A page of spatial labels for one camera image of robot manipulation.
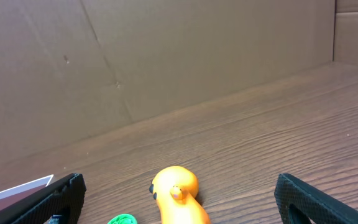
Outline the green round toy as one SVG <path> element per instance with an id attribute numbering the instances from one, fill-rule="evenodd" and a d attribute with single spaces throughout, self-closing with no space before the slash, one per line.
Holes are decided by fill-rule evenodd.
<path id="1" fill-rule="evenodd" d="M 123 213 L 112 218 L 108 224 L 137 224 L 137 220 L 133 215 Z"/>

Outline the orange dog figurine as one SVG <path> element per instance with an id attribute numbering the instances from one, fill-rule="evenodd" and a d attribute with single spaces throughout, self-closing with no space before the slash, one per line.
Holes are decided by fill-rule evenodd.
<path id="1" fill-rule="evenodd" d="M 198 190 L 197 177 L 182 166 L 158 172 L 149 191 L 160 210 L 162 224 L 210 224 L 208 213 L 196 200 Z"/>

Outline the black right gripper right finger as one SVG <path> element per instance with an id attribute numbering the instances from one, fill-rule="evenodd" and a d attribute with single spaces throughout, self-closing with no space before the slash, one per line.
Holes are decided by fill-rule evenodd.
<path id="1" fill-rule="evenodd" d="M 297 177 L 284 173 L 274 196 L 284 224 L 358 224 L 358 211 Z"/>

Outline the white box with pink inside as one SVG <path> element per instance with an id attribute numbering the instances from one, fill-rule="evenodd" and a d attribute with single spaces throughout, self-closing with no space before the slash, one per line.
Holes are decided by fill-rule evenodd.
<path id="1" fill-rule="evenodd" d="M 53 179 L 54 175 L 52 174 L 0 191 L 0 210 L 7 208 L 42 188 L 45 188 Z"/>

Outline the brown cardboard wall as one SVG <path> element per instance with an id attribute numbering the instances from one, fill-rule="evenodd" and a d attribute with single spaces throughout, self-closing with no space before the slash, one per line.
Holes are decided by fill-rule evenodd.
<path id="1" fill-rule="evenodd" d="M 0 1 L 0 191 L 72 172 L 358 187 L 358 13 L 335 1 Z"/>

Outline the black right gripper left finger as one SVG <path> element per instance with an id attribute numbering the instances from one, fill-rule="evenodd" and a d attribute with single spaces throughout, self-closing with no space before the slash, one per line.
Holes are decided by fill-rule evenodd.
<path id="1" fill-rule="evenodd" d="M 83 175 L 69 174 L 0 210 L 0 224 L 77 223 L 85 193 Z"/>

